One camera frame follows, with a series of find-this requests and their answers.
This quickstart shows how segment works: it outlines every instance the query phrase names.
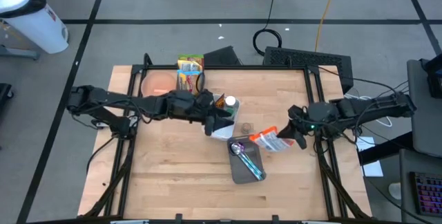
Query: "wooden table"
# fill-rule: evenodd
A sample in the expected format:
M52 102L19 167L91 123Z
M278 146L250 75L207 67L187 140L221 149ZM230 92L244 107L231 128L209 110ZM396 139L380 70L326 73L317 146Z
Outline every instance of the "wooden table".
M336 72L334 66L326 68ZM115 66L108 90L126 93L130 71L131 66ZM176 71L162 72L176 75ZM336 75L323 72L320 77L326 100L343 97ZM317 101L313 76L311 81ZM235 136L241 135L240 126L245 122L252 123L256 131L271 125L281 130L291 105L308 105L302 71L209 70L206 88L241 101ZM95 149L109 137L109 130L98 131ZM261 149L267 178L236 185L225 143L206 137L201 124L179 120L140 124L124 218L173 219L181 213L184 219L269 220L277 214L281 220L327 220L313 139L306 139L306 150L297 145L281 153ZM344 188L371 215L355 146L344 139L334 144ZM109 184L115 148L116 142L90 164L79 214L87 212ZM332 184L330 188L334 212L339 216L336 192ZM113 213L117 203L114 200Z

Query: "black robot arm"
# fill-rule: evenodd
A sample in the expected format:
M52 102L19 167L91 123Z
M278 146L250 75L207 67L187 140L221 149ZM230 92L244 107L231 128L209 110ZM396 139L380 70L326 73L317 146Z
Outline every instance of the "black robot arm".
M233 124L233 121L225 119L230 113L215 107L213 94L208 90L203 90L198 96L188 91L174 90L159 96L131 97L93 86L78 86L71 89L66 108L73 115L89 114L107 124L113 133L128 137L131 134L131 120L114 115L104 106L129 109L152 120L170 118L200 122L208 136Z
M318 102L304 108L293 105L289 109L289 123L279 138L295 139L301 149L307 147L304 135L321 130L323 138L336 139L346 129L355 128L383 117L410 117L416 110L410 97L394 93L372 100L339 99Z

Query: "white trash can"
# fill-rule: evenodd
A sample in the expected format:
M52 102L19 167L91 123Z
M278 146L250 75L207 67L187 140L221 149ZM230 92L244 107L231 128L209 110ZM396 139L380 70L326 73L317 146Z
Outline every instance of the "white trash can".
M46 0L0 0L0 19L49 54L68 47L68 29Z

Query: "white paper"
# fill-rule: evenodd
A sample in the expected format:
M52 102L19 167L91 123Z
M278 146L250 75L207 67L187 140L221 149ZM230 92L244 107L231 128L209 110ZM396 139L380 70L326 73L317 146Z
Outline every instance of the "white paper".
M373 139L373 137L359 137L356 145L358 146L358 151L363 151L365 149L369 149L371 147L374 147L374 139ZM384 174L382 173L381 163L379 162L379 160L377 160L376 162L372 162L368 165L364 165L364 171L365 171L365 175L369 176L369 177L383 177L384 176Z

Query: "white cable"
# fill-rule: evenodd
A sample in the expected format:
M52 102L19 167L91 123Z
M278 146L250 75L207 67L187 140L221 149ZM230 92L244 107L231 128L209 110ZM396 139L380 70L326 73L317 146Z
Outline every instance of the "white cable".
M360 96L360 97L358 97L358 96L355 96L355 95L351 95L351 94L349 94L349 93L346 93L345 95L344 95L344 97L345 98L347 98L347 99L359 99L359 100L371 100L372 98L371 97L369 97L369 96ZM388 124L386 124L386 123L384 123L384 122L382 122L382 121L380 121L380 120L376 120L379 124L382 124L384 127L393 127L393 123L392 123L392 121L390 120L390 118L389 117L386 117L387 118L387 120L388 120Z

